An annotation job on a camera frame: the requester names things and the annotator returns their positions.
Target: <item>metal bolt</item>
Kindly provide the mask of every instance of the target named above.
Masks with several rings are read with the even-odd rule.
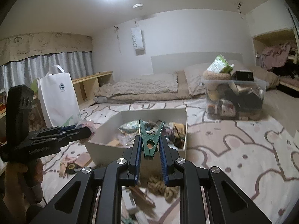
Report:
[[[176,162],[179,164],[184,164],[186,162],[186,160],[184,158],[180,157],[176,160]]]
[[[127,160],[121,157],[121,158],[117,159],[116,162],[117,162],[118,164],[125,164],[125,163],[127,162]]]
[[[212,168],[211,168],[211,171],[212,171],[213,173],[220,173],[220,168],[219,168],[219,167],[212,167]]]
[[[82,168],[82,173],[90,173],[92,169],[90,167],[84,167]]]

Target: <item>rope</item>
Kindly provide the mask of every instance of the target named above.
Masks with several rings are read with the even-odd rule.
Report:
[[[153,176],[149,178],[147,186],[153,194],[164,195],[167,202],[171,202],[173,198],[176,198],[179,191],[178,187],[167,187],[164,181]]]

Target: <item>round logo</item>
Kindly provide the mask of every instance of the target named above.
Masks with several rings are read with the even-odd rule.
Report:
[[[60,88],[60,90],[63,90],[64,89],[64,84],[60,83],[59,88]]]

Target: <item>pink plastic wrapper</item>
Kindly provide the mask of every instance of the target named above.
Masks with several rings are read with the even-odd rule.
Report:
[[[94,123],[95,122],[93,120],[87,121],[87,120],[84,120],[84,119],[80,120],[77,123],[75,129],[87,126],[90,129],[90,131],[92,132],[92,134],[90,135],[90,137],[79,140],[79,144],[85,144],[86,142],[88,142],[95,135],[95,130],[96,129],[95,129]]]

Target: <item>blue gripper pad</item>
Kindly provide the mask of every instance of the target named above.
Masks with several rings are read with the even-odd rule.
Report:
[[[168,164],[166,160],[165,149],[163,145],[162,138],[159,138],[159,153],[160,153],[160,161],[161,161],[161,169],[162,169],[162,176],[165,185],[168,185]]]
[[[141,146],[142,146],[142,137],[139,137],[139,141],[138,141],[138,149],[137,149],[137,157],[136,157],[136,161],[135,161],[135,185],[137,185],[139,177],[140,177],[140,166],[141,166]]]

